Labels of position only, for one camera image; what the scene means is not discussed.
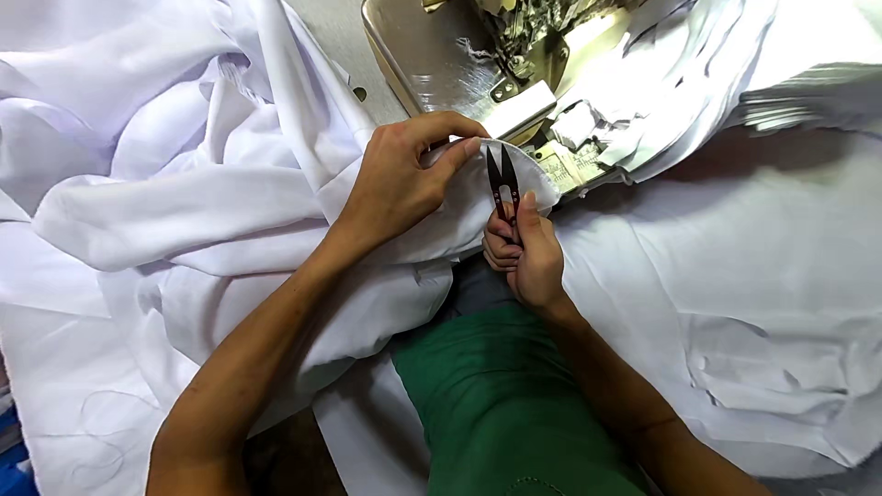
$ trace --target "right hand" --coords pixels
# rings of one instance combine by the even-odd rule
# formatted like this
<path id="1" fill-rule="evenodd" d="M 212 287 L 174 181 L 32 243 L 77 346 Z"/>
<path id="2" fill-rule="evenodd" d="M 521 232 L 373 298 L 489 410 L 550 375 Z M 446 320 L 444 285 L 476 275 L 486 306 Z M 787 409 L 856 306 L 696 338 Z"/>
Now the right hand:
<path id="1" fill-rule="evenodd" d="M 505 212 L 513 207 L 505 202 Z M 505 239 L 520 240 L 524 248 Z M 562 284 L 564 252 L 554 234 L 554 225 L 536 210 L 536 195 L 521 199 L 515 227 L 499 219 L 496 210 L 484 229 L 484 258 L 494 270 L 506 272 L 514 296 L 545 319 L 564 324 L 579 315 Z"/>

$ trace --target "metal plate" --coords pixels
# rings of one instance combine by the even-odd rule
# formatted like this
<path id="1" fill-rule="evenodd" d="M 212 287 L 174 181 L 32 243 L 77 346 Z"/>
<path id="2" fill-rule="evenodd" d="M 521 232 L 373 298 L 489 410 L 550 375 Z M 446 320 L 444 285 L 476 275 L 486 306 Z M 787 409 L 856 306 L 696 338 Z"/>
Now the metal plate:
<path id="1" fill-rule="evenodd" d="M 522 94 L 501 103 L 491 97 L 505 75 L 490 56 L 495 53 L 492 38 L 470 1 L 449 0 L 426 13 L 416 0 L 364 0 L 365 31 L 381 71 L 408 114 L 456 110 L 481 123 L 499 122 L 493 114 L 507 103 L 510 129 L 490 133 L 510 139 L 535 118 L 537 108 L 527 99 L 513 105 Z M 486 55 L 475 55 L 482 52 Z M 522 107 L 523 116 L 513 115 L 512 107 Z"/>

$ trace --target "stack of fabric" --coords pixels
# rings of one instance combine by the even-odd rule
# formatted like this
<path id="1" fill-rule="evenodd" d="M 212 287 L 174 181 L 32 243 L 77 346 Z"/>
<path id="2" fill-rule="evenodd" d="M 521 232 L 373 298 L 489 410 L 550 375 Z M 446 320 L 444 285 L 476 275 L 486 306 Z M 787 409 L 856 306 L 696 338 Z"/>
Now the stack of fabric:
<path id="1" fill-rule="evenodd" d="M 570 148 L 595 136 L 608 145 L 598 159 L 638 182 L 726 126 L 882 132 L 877 13 L 823 0 L 647 2 L 560 100 L 552 129 Z"/>
<path id="2" fill-rule="evenodd" d="M 871 15 L 849 3 L 781 0 L 733 124 L 882 132 L 882 34 Z"/>
<path id="3" fill-rule="evenodd" d="M 736 106 L 777 3 L 643 4 L 619 45 L 586 67 L 552 116 L 587 102 L 595 115 L 587 136 L 608 145 L 601 162 L 636 181 L 662 173 L 704 144 Z M 573 138 L 562 141 L 578 145 L 585 130 L 568 133 Z"/>

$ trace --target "left hand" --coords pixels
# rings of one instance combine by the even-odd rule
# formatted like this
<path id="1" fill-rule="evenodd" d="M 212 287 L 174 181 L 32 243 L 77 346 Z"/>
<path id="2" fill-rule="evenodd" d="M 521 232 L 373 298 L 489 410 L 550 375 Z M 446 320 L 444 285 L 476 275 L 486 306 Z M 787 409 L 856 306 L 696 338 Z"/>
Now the left hand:
<path id="1" fill-rule="evenodd" d="M 420 167 L 420 155 L 451 134 L 466 139 L 432 167 Z M 476 121 L 451 111 L 378 127 L 332 230 L 344 229 L 350 242 L 372 250 L 414 227 L 441 207 L 453 174 L 481 148 L 478 137 L 490 136 Z"/>

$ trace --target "table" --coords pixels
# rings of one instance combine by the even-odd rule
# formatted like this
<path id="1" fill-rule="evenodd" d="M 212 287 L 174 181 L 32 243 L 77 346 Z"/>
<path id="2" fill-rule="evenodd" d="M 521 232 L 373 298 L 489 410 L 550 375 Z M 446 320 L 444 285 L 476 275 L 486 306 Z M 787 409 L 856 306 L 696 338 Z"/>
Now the table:
<path id="1" fill-rule="evenodd" d="M 362 23 L 361 0 L 286 2 L 294 7 L 328 57 L 349 73 L 350 86 L 361 86 L 367 91 L 364 107 L 377 124 L 407 119 L 407 112 L 386 83 L 370 49 Z"/>

